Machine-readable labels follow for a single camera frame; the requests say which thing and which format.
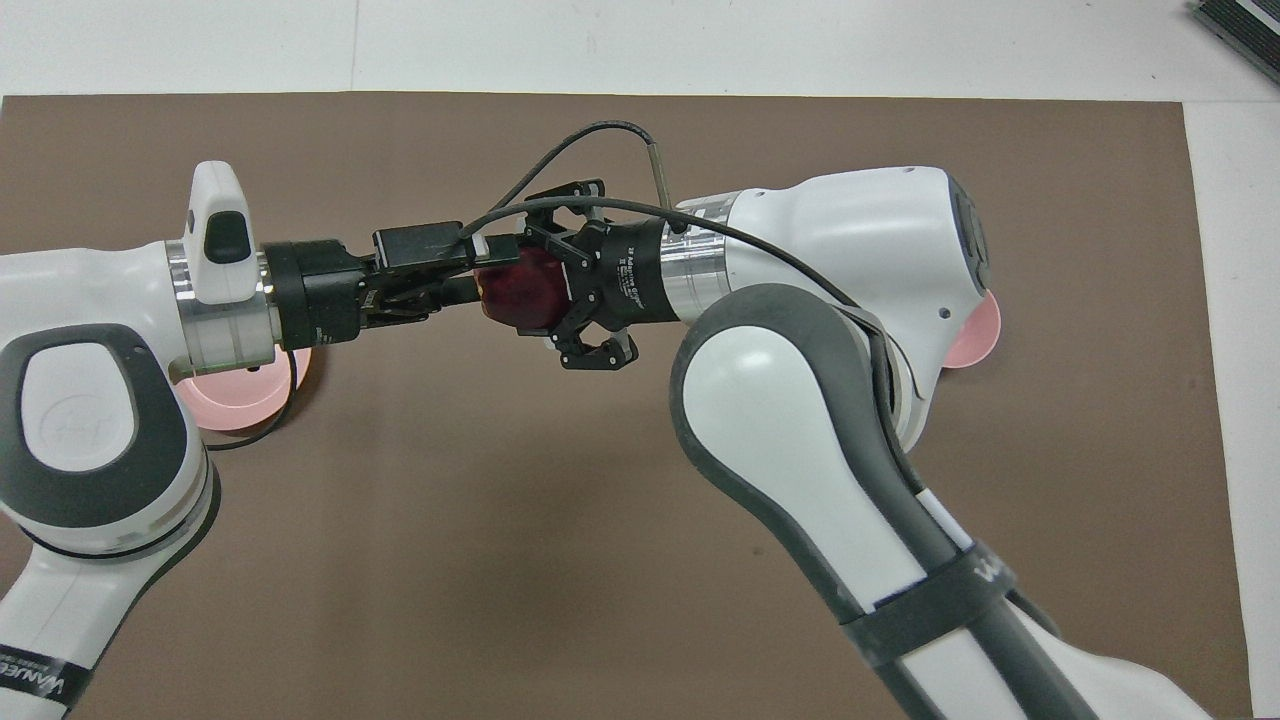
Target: white robotic arm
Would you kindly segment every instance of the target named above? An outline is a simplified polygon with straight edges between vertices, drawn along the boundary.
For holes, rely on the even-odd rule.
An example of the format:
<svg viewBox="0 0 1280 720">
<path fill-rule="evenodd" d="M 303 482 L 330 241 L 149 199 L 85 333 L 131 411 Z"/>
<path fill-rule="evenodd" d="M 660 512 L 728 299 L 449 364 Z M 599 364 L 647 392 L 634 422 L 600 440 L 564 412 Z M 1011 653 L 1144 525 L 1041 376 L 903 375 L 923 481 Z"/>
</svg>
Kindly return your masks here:
<svg viewBox="0 0 1280 720">
<path fill-rule="evenodd" d="M 212 523 L 216 471 L 173 380 L 476 301 L 566 368 L 636 360 L 631 324 L 692 323 L 672 374 L 682 446 L 787 547 L 911 717 L 1204 717 L 1165 678 L 1024 612 L 1011 571 L 905 459 L 987 284 L 977 213 L 945 172 L 842 173 L 684 211 L 599 181 L 508 205 L 529 177 L 470 225 L 379 231 L 357 258 L 337 241 L 257 252 L 234 174 L 205 163 L 182 240 L 0 258 L 0 299 L 22 304 L 0 316 L 0 507 L 36 543 L 0 602 L 0 717 L 68 712 L 141 593 Z M 586 222 L 562 227 L 557 209 Z M 481 234 L 513 214 L 521 232 Z M 588 345 L 590 323 L 613 334 Z"/>
</svg>

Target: black velcro strap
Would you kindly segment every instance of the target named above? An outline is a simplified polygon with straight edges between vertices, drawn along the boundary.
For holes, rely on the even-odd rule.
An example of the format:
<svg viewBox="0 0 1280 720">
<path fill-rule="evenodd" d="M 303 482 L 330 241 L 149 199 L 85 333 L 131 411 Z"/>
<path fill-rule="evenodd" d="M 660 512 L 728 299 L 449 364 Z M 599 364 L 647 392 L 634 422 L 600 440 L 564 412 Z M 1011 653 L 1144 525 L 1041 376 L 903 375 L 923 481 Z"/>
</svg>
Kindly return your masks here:
<svg viewBox="0 0 1280 720">
<path fill-rule="evenodd" d="M 1018 578 L 980 542 L 928 578 L 876 605 L 876 611 L 841 625 L 872 667 L 887 665 L 989 610 Z"/>
<path fill-rule="evenodd" d="M 0 644 L 0 688 L 51 700 L 70 710 L 93 671 L 74 662 Z"/>
</svg>

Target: pink plate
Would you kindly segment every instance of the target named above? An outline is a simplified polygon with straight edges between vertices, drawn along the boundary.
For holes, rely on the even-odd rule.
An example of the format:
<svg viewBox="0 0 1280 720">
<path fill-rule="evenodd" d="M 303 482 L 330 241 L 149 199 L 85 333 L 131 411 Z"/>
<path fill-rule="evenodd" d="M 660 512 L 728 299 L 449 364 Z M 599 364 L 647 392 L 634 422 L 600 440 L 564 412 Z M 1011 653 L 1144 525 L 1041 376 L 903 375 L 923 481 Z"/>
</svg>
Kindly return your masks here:
<svg viewBox="0 0 1280 720">
<path fill-rule="evenodd" d="M 297 350 L 298 384 L 311 364 L 310 350 Z M 289 359 L 275 348 L 275 361 L 257 370 L 228 370 L 182 380 L 178 397 L 206 430 L 239 430 L 266 420 L 284 407 L 289 395 Z"/>
<path fill-rule="evenodd" d="M 996 304 L 996 293 L 988 290 L 987 297 L 960 328 L 960 334 L 951 343 L 942 366 L 955 369 L 977 365 L 991 355 L 997 340 L 1000 340 L 1000 305 Z"/>
</svg>

